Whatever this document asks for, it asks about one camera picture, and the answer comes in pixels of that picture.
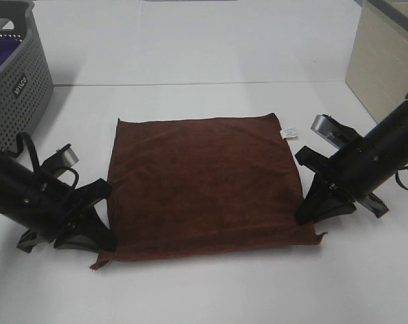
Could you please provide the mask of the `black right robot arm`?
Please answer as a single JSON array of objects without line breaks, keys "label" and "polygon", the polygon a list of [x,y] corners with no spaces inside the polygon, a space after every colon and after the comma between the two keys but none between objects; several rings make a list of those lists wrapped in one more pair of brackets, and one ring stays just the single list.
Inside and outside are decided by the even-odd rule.
[{"label": "black right robot arm", "polygon": [[388,207],[374,190],[398,171],[408,170],[408,93],[405,100],[367,135],[317,115],[311,129],[338,150],[325,157],[307,146],[298,163],[314,172],[311,187],[295,213],[299,225],[351,214],[360,203],[377,218]]}]

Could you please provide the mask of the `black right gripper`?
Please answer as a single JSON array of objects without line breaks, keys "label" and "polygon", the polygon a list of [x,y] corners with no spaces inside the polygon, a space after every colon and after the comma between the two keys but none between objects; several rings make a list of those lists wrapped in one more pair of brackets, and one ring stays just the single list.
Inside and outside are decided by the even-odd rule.
[{"label": "black right gripper", "polygon": [[389,212],[374,190],[395,174],[399,166],[399,145],[393,138],[358,137],[331,157],[304,146],[295,157],[300,165],[315,173],[295,213],[299,225],[351,214],[355,201],[376,218]]}]

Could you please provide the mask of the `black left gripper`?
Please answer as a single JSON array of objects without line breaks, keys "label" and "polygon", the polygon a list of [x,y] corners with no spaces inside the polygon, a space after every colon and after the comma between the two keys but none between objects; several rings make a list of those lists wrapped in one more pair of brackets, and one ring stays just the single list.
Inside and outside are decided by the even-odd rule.
[{"label": "black left gripper", "polygon": [[34,173],[13,196],[13,220],[28,229],[16,248],[32,252],[37,244],[54,242],[56,249],[115,251],[118,238],[95,210],[109,195],[110,185],[102,179],[77,188],[44,171]]}]

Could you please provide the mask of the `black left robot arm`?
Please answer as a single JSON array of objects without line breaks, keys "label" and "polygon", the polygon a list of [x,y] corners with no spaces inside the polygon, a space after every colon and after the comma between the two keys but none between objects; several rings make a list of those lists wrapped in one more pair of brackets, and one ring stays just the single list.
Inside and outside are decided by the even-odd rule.
[{"label": "black left robot arm", "polygon": [[34,170],[0,152],[0,214],[27,229],[18,249],[29,253],[48,242],[57,249],[116,250],[117,236],[95,210],[98,202],[109,198],[111,186],[103,179],[82,187],[59,180],[77,162],[69,144]]}]

